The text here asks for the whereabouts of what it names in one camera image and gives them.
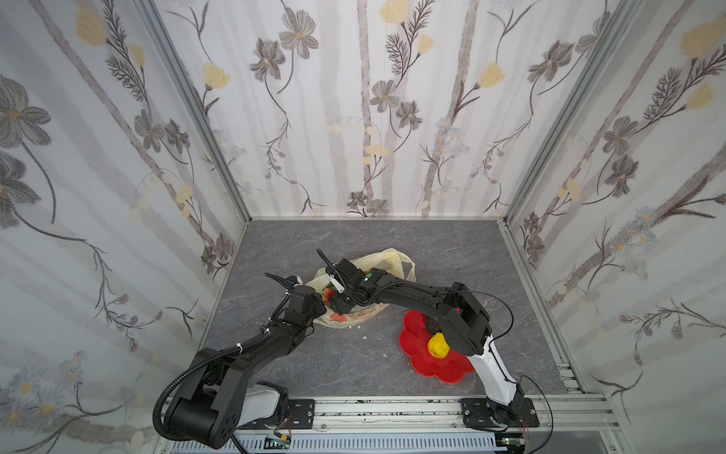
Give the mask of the red fake fruit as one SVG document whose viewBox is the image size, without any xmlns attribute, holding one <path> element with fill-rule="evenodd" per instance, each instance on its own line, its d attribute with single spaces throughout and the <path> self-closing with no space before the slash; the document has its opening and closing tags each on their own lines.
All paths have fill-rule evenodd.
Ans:
<svg viewBox="0 0 726 454">
<path fill-rule="evenodd" d="M 336 295 L 338 292 L 335 289 L 332 288 L 324 288 L 323 289 L 323 302 L 326 305 L 330 305 L 332 301 L 332 297 Z"/>
</svg>

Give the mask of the red flower-shaped bowl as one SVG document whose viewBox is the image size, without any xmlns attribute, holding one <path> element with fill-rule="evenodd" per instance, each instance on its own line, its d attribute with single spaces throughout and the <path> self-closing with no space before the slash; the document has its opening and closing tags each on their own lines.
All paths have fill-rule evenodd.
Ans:
<svg viewBox="0 0 726 454">
<path fill-rule="evenodd" d="M 455 352 L 442 333 L 430 333 L 425 315 L 408 311 L 403 319 L 399 345 L 410 359 L 413 370 L 425 378 L 436 378 L 445 384 L 457 384 L 474 367 L 467 357 Z"/>
</svg>

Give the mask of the yellow fake lemon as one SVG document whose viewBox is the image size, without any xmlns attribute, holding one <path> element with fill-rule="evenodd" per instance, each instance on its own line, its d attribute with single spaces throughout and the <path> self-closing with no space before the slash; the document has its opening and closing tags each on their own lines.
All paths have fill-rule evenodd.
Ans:
<svg viewBox="0 0 726 454">
<path fill-rule="evenodd" d="M 432 336 L 427 342 L 427 352 L 434 359 L 446 359 L 451 351 L 450 346 L 444 338 L 442 332 Z"/>
</svg>

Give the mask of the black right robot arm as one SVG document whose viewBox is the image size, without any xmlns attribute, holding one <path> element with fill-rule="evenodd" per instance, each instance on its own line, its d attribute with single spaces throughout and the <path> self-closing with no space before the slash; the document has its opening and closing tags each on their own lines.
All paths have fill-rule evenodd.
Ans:
<svg viewBox="0 0 726 454">
<path fill-rule="evenodd" d="M 529 425 L 524 390 L 502 361 L 491 317 L 474 291 L 459 282 L 432 287 L 376 268 L 365 272 L 347 259 L 336 265 L 327 262 L 324 273 L 337 291 L 329 302 L 338 315 L 357 306 L 386 304 L 411 309 L 434 322 L 446 344 L 468 359 L 484 386 L 483 408 L 468 410 L 464 418 L 468 427 L 504 431 Z"/>
</svg>

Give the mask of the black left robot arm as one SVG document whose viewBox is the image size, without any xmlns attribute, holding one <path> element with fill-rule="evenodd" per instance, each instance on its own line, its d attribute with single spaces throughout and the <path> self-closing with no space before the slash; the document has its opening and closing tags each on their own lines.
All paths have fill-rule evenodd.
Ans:
<svg viewBox="0 0 726 454">
<path fill-rule="evenodd" d="M 223 448 L 246 424 L 242 414 L 251 378 L 294 351 L 323 314 L 321 293 L 289 284 L 258 335 L 222 350 L 198 351 L 189 367 L 164 387 L 152 410 L 153 429 L 166 440 Z"/>
</svg>

